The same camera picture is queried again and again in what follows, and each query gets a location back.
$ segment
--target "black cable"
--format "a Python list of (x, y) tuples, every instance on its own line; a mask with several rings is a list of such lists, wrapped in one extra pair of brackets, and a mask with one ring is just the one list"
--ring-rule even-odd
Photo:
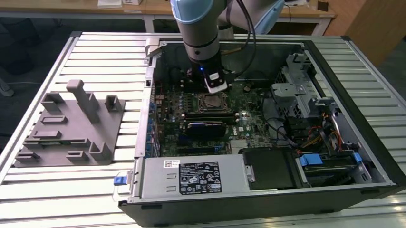
[(291, 13), (291, 6), (289, 5), (287, 5), (287, 4), (284, 4), (285, 6), (287, 6), (287, 8), (289, 9), (289, 23), (291, 23), (291, 21), (292, 21), (292, 13)]
[(247, 69), (249, 68), (252, 62), (253, 62), (253, 59), (255, 59), (255, 54), (256, 54), (256, 36), (255, 36), (255, 27), (253, 27), (253, 23), (252, 23), (252, 20), (251, 20), (251, 17), (249, 17), (249, 14), (248, 14), (248, 10), (241, 2), (241, 0), (236, 0), (239, 6), (240, 6), (240, 9), (241, 9), (241, 12), (244, 14), (244, 17), (247, 19), (247, 22), (249, 24), (248, 26), (248, 32), (252, 33), (252, 40), (253, 40), (253, 51), (252, 51), (252, 56), (251, 56), (251, 59), (249, 59), (249, 62), (247, 64), (247, 66), (244, 67), (244, 69), (235, 74), (235, 77), (237, 78), (245, 71)]
[(265, 100), (265, 94), (264, 94), (264, 96), (263, 96), (261, 104), (260, 104), (260, 115), (261, 115), (261, 118), (263, 118), (263, 120), (265, 121), (265, 124), (268, 125), (268, 127), (269, 127), (276, 133), (279, 133), (279, 134), (281, 135), (281, 137), (285, 139), (285, 141), (288, 142), (288, 144), (289, 144), (293, 148), (296, 148), (296, 147), (297, 147), (297, 144), (293, 143), (293, 141), (287, 137), (287, 135), (285, 135), (281, 131), (279, 131), (271, 124), (268, 124), (267, 119), (265, 119), (265, 117), (264, 117), (264, 100)]
[(279, 128), (276, 128), (276, 141), (275, 141), (275, 143), (277, 144), (277, 140), (279, 140), (279, 129), (280, 128), (284, 128), (284, 126), (281, 125)]

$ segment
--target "aluminum extrusion table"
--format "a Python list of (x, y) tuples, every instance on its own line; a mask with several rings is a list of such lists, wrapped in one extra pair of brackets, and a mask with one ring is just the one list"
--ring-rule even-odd
[[(132, 168), (140, 99), (145, 74), (145, 51), (159, 38), (179, 34), (73, 33), (57, 57), (42, 86), (0, 156), (0, 228), (137, 227), (121, 212), (116, 201), (128, 194), (128, 186), (113, 187), (113, 177)], [(324, 56), (350, 96), (367, 118), (400, 168), (406, 171), (406, 103), (351, 41), (340, 37), (257, 36), (259, 39), (310, 39)], [(10, 168), (24, 138), (42, 110), (45, 92), (65, 90), (69, 79), (81, 79), (84, 89), (96, 98), (117, 95), (125, 112), (115, 148), (113, 164)], [(340, 212), (187, 225), (201, 227), (308, 228), (404, 227), (406, 191), (364, 201)]]

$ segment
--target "blue drive latch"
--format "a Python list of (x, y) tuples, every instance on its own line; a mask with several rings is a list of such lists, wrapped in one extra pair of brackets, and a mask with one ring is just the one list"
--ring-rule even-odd
[(301, 166), (323, 164), (322, 158), (316, 153), (303, 154), (299, 158), (299, 162)]
[(113, 177), (113, 185), (115, 186), (121, 186), (121, 185), (127, 185), (127, 176), (123, 177)]

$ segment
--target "metal bracket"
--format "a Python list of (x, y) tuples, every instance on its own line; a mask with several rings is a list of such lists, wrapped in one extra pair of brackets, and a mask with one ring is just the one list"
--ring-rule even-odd
[(255, 182), (255, 175), (253, 175), (253, 170), (251, 165), (245, 165), (245, 174), (247, 174), (247, 181), (248, 183)]
[(272, 84), (273, 94), (279, 97), (292, 97), (296, 95), (304, 95), (305, 90), (301, 85), (293, 85), (288, 83)]
[(160, 41), (157, 38), (148, 38), (145, 40), (145, 56), (151, 57), (160, 52), (159, 48)]
[(318, 107), (328, 106), (334, 103), (334, 99), (331, 97), (327, 98), (311, 98), (307, 105), (310, 108), (310, 114), (318, 114)]

